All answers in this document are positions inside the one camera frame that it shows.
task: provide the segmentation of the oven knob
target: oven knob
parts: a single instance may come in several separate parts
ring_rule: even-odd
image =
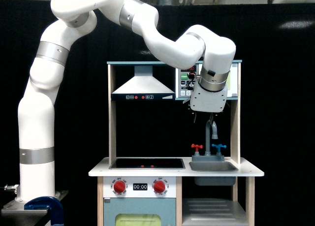
[[[162,193],[165,191],[165,184],[162,181],[157,181],[154,183],[153,189],[156,193]]]
[[[114,191],[117,193],[122,193],[126,189],[126,185],[123,181],[117,181],[114,184]]]

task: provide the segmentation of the wooden frame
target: wooden frame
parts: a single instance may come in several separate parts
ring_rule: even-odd
[[[115,70],[108,65],[108,108],[109,108],[109,164],[116,159],[116,102],[111,100],[115,89]],[[231,101],[231,158],[236,164],[241,161],[241,64],[238,63],[238,99]],[[176,177],[176,226],[182,226],[182,177]],[[103,226],[103,177],[97,178],[97,225]],[[238,178],[231,187],[231,199],[238,201]],[[246,177],[246,217],[249,226],[254,226],[255,177]]]

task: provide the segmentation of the black stovetop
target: black stovetop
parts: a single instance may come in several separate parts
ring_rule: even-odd
[[[183,160],[180,158],[169,159],[154,159],[154,158],[123,158],[116,159],[116,161],[110,166],[110,169],[129,168],[129,169],[184,169]]]

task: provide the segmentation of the white countertop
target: white countertop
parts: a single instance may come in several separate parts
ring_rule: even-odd
[[[104,176],[174,176],[174,177],[261,177],[264,172],[259,168],[241,158],[241,164],[237,164],[231,157],[224,157],[224,161],[231,162],[238,171],[212,171],[212,172],[197,172],[193,171],[189,165],[191,157],[176,157],[183,159],[185,169],[109,169],[109,158],[105,157],[97,166],[90,172],[89,176],[104,177]]]

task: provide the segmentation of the red faucet handle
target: red faucet handle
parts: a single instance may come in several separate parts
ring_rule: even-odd
[[[196,152],[198,152],[199,149],[203,149],[203,145],[195,145],[195,144],[192,144],[191,147],[192,147],[192,148],[196,148],[196,150],[195,150]]]

